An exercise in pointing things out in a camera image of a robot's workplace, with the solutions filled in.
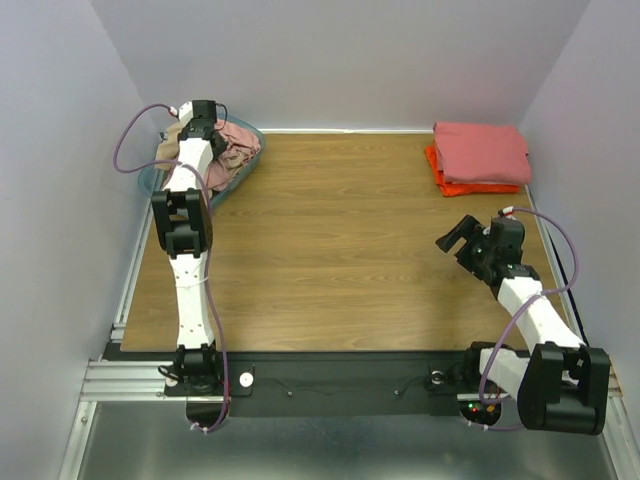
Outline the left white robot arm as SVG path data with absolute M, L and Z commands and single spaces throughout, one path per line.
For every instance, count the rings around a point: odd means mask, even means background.
M 178 336 L 166 378 L 190 394 L 216 392 L 223 379 L 209 321 L 207 260 L 213 245 L 210 200 L 204 176 L 224 141 L 216 129 L 218 104 L 193 100 L 178 110 L 178 155 L 163 189 L 151 196 L 158 241 L 172 270 Z

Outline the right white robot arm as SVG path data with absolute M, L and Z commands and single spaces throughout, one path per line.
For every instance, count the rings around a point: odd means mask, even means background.
M 513 399 L 528 430 L 598 435 L 606 420 L 609 355 L 565 324 L 549 300 L 554 290 L 544 288 L 538 272 L 524 263 L 519 211 L 504 208 L 489 225 L 466 215 L 435 242 L 489 287 L 511 316 L 505 329 L 518 329 L 529 352 L 519 356 L 504 336 L 475 342 L 465 352 L 463 378 L 484 406 Z

